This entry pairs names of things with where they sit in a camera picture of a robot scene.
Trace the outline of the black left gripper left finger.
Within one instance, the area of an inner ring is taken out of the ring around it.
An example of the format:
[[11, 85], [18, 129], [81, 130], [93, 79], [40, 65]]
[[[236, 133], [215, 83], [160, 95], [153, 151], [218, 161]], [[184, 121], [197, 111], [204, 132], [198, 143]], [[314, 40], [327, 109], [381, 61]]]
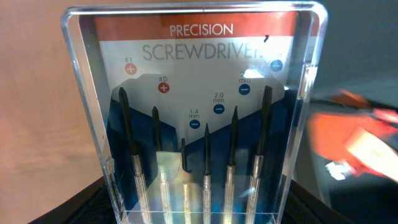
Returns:
[[104, 177], [29, 224], [117, 223]]

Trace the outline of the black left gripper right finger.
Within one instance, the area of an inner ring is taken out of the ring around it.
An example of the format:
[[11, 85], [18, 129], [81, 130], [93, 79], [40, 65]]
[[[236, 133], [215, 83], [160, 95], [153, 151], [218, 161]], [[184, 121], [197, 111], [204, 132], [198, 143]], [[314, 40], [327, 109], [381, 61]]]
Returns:
[[328, 207], [292, 180], [281, 224], [354, 224], [354, 222]]

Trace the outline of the orange scraper wooden handle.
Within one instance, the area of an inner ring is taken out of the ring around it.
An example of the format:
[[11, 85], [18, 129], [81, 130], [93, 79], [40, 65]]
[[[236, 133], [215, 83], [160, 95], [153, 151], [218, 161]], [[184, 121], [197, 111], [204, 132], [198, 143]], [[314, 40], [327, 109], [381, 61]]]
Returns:
[[397, 107], [341, 90], [312, 99], [307, 121], [313, 151], [336, 180], [372, 174], [397, 181]]

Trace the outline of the blue precision screwdriver set case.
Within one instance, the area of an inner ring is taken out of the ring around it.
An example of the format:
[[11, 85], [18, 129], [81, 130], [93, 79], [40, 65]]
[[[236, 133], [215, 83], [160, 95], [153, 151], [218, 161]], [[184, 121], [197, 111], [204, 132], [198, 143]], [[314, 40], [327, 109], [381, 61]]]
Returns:
[[280, 223], [328, 23], [316, 1], [69, 7], [117, 223]]

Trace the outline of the black gift box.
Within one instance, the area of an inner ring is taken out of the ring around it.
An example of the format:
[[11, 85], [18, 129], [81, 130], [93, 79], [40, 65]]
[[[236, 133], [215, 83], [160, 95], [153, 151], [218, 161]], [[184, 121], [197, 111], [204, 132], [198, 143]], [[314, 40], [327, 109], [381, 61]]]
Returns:
[[[397, 105], [397, 1], [323, 1], [329, 23], [313, 98], [340, 89]], [[397, 184], [371, 174], [337, 181], [304, 133], [295, 181], [354, 223], [397, 223]]]

